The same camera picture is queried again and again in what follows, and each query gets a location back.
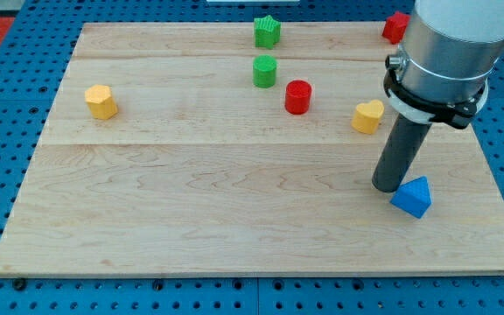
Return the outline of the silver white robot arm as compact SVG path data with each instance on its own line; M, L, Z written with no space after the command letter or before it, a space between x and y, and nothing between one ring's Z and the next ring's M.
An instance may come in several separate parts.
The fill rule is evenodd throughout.
M417 0L383 89L397 112L372 177L397 190L430 127L465 129L487 101L488 77L504 51L504 0Z

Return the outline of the black white tool flange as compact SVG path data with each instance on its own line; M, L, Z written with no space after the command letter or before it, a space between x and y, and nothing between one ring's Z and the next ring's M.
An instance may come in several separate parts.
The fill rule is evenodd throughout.
M489 94L488 81L469 100L456 103L427 101L412 94L388 70L383 80L390 106L413 123L445 123L455 129L465 129L483 109Z

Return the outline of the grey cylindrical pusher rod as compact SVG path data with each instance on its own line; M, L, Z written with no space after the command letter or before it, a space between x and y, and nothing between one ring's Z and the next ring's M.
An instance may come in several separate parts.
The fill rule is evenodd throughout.
M395 192L409 170L430 124L412 122L398 115L372 176L374 188L384 193Z

